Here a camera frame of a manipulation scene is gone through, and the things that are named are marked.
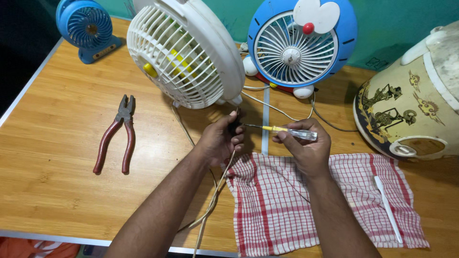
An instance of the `transparent screwdriver handle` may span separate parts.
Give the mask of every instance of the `transparent screwdriver handle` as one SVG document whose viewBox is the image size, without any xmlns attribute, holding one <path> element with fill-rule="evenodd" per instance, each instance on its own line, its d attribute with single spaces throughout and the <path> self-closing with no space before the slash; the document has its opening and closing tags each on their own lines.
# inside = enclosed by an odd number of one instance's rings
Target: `transparent screwdriver handle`
<svg viewBox="0 0 459 258">
<path fill-rule="evenodd" d="M 304 140 L 317 140 L 316 132 L 312 132 L 308 130 L 287 129 L 287 128 L 273 126 L 273 132 L 278 133 L 280 131 L 286 131 L 289 134 L 291 134 L 293 137 L 298 137 Z"/>
</svg>

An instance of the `fan hub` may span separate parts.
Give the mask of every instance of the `fan hub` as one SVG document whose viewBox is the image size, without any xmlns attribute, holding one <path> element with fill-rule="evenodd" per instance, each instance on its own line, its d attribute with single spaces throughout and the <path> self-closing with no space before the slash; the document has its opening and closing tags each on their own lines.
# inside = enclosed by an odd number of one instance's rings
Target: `fan hub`
<svg viewBox="0 0 459 258">
<path fill-rule="evenodd" d="M 282 61 L 288 66 L 297 65 L 301 61 L 301 52 L 296 47 L 288 47 L 282 52 Z"/>
<path fill-rule="evenodd" d="M 95 35 L 97 33 L 97 25 L 95 24 L 88 24 L 86 26 L 86 32 L 91 35 Z"/>
</svg>

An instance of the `screwdriver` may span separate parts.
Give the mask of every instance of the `screwdriver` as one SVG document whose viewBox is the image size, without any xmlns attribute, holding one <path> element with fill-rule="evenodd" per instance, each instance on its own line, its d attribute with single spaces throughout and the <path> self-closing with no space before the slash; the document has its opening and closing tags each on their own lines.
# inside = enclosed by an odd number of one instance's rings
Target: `screwdriver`
<svg viewBox="0 0 459 258">
<path fill-rule="evenodd" d="M 293 137 L 298 137 L 303 140 L 317 140 L 317 133 L 308 131 L 308 130 L 295 130 L 295 129 L 288 129 L 278 126 L 261 126 L 261 125 L 253 125 L 253 124 L 244 124 L 246 126 L 257 127 L 263 130 L 272 131 L 275 133 L 279 133 L 280 131 L 285 131 L 291 134 Z"/>
</svg>

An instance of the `table edge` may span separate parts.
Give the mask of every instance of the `table edge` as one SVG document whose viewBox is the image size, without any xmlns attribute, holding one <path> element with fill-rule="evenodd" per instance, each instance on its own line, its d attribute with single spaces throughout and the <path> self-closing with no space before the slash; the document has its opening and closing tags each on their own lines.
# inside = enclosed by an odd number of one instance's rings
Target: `table edge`
<svg viewBox="0 0 459 258">
<path fill-rule="evenodd" d="M 56 52 L 57 48 L 61 45 L 61 43 L 64 41 L 64 38 L 61 37 L 57 43 L 54 45 L 54 47 L 51 49 L 50 53 L 46 56 L 45 60 L 40 64 L 38 69 L 35 71 L 35 73 L 32 75 L 30 80 L 27 82 L 27 84 L 24 86 L 24 88 L 19 92 L 19 95 L 17 95 L 16 99 L 14 99 L 13 103 L 11 103 L 10 107 L 5 111 L 3 116 L 0 118 L 0 127 L 3 125 L 3 123 L 6 121 L 6 119 L 9 117 L 13 109 L 16 107 L 16 105 L 19 103 L 19 101 L 22 99 L 26 91 L 29 89 L 30 85 L 34 82 L 34 80 L 38 77 L 40 74 L 41 70 L 45 67 L 45 65 L 48 63 L 48 61 L 51 59 L 53 54 Z"/>
<path fill-rule="evenodd" d="M 112 241 L 110 240 L 78 238 L 78 237 L 71 237 L 71 236 L 51 236 L 51 235 L 25 233 L 25 232 L 9 231 L 9 230 L 0 230 L 0 236 L 42 240 L 42 241 L 64 242 L 64 243 L 72 243 L 72 244 L 80 244 L 80 245 L 93 245 L 93 246 L 102 246 L 102 247 L 108 247 L 112 243 Z M 194 249 L 184 248 L 184 247 L 170 247 L 169 252 L 193 254 Z M 238 253 L 236 252 L 220 252 L 220 251 L 213 251 L 213 250 L 198 249 L 196 251 L 196 254 L 216 256 L 216 257 L 238 258 Z M 276 256 L 263 256 L 261 258 L 277 258 L 277 257 Z"/>
</svg>

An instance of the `hand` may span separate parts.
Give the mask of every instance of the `hand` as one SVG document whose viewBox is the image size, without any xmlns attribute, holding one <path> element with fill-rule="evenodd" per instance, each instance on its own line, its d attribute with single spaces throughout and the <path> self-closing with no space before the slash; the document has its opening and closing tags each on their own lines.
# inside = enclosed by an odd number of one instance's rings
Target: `hand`
<svg viewBox="0 0 459 258">
<path fill-rule="evenodd" d="M 230 157 L 234 150 L 244 148 L 244 132 L 246 127 L 240 125 L 236 128 L 236 136 L 231 137 L 228 125 L 237 118 L 236 111 L 220 118 L 217 122 L 206 127 L 195 149 L 210 162 L 210 166 L 218 166 L 223 160 Z"/>
<path fill-rule="evenodd" d="M 329 178 L 328 159 L 330 157 L 331 138 L 315 118 L 304 119 L 286 125 L 290 129 L 309 130 L 317 133 L 317 140 L 294 138 L 287 132 L 279 132 L 273 142 L 284 143 L 293 154 L 297 168 L 308 179 Z"/>
</svg>

